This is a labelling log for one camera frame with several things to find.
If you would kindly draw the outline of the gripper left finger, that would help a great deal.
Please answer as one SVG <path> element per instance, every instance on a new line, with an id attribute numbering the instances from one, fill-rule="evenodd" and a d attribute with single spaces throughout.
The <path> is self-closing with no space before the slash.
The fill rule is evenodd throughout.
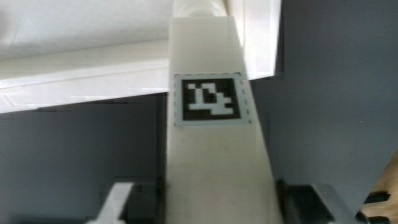
<path id="1" fill-rule="evenodd" d="M 115 182 L 84 224 L 163 224 L 163 182 Z"/>

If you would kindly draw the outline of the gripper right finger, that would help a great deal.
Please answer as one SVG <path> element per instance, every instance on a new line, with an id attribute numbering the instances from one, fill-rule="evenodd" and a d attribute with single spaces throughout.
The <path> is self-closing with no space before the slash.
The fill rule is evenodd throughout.
<path id="1" fill-rule="evenodd" d="M 358 224 L 328 185 L 292 185 L 278 179 L 275 187 L 283 224 Z"/>

